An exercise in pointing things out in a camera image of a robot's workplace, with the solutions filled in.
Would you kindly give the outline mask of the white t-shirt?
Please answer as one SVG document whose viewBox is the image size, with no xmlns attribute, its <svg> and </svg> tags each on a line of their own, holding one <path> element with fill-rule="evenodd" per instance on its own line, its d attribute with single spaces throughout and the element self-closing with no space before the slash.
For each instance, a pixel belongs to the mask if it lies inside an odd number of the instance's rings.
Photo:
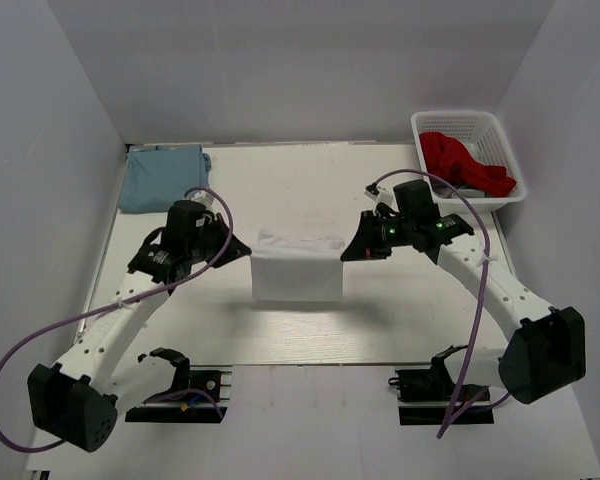
<svg viewBox="0 0 600 480">
<path fill-rule="evenodd" d="M 343 297 L 345 241 L 296 238 L 262 230 L 251 247 L 252 298 L 261 302 L 335 303 Z"/>
</svg>

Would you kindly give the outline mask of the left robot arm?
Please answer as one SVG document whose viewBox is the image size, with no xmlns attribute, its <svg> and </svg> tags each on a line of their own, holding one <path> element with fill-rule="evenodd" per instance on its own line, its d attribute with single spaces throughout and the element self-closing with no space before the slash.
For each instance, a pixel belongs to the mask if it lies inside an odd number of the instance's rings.
<svg viewBox="0 0 600 480">
<path fill-rule="evenodd" d="M 179 399 L 191 387 L 190 360 L 159 347 L 126 368 L 119 363 L 150 317 L 194 275 L 250 255 L 211 201 L 176 201 L 127 266 L 112 309 L 51 367 L 27 379 L 36 427 L 86 452 L 99 449 L 129 410 L 152 398 Z"/>
</svg>

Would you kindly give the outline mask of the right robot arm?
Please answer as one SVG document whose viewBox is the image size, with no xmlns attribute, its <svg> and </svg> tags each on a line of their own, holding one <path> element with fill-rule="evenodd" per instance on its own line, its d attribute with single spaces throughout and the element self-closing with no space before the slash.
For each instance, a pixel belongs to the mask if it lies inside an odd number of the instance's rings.
<svg viewBox="0 0 600 480">
<path fill-rule="evenodd" d="M 487 257 L 473 228 L 457 214 L 442 215 L 428 184 L 412 180 L 391 192 L 370 184 L 375 202 L 360 215 L 357 231 L 342 253 L 343 262 L 384 260 L 397 247 L 412 247 L 460 282 L 501 329 L 504 349 L 475 349 L 467 368 L 464 346 L 434 355 L 430 367 L 400 373 L 405 401 L 452 399 L 469 384 L 505 389 L 531 404 L 586 374 L 585 324 L 572 307 L 557 309 Z"/>
</svg>

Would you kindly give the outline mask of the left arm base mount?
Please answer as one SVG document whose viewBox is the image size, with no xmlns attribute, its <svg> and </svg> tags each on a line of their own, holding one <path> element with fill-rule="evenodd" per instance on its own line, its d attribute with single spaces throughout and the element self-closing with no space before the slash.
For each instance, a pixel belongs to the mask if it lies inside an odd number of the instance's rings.
<svg viewBox="0 0 600 480">
<path fill-rule="evenodd" d="M 227 413 L 232 370 L 230 367 L 197 367 L 182 353 L 158 348 L 142 354 L 166 360 L 174 369 L 169 390 L 155 394 L 148 402 L 129 410 L 126 423 L 144 424 L 220 424 Z"/>
</svg>

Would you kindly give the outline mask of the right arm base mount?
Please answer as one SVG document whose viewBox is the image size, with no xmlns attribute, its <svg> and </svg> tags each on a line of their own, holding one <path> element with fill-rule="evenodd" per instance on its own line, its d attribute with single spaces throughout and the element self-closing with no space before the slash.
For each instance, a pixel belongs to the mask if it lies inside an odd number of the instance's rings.
<svg viewBox="0 0 600 480">
<path fill-rule="evenodd" d="M 467 346 L 451 346 L 434 355 L 425 367 L 409 367 L 395 370 L 387 381 L 398 397 L 398 416 L 400 426 L 441 426 L 446 414 L 455 384 L 444 366 L 444 360 L 457 352 L 463 352 Z M 456 408 L 463 406 L 485 387 L 469 384 L 461 388 Z M 494 424 L 494 415 L 490 407 L 489 391 L 483 392 L 477 404 L 474 404 L 454 424 L 490 425 Z"/>
</svg>

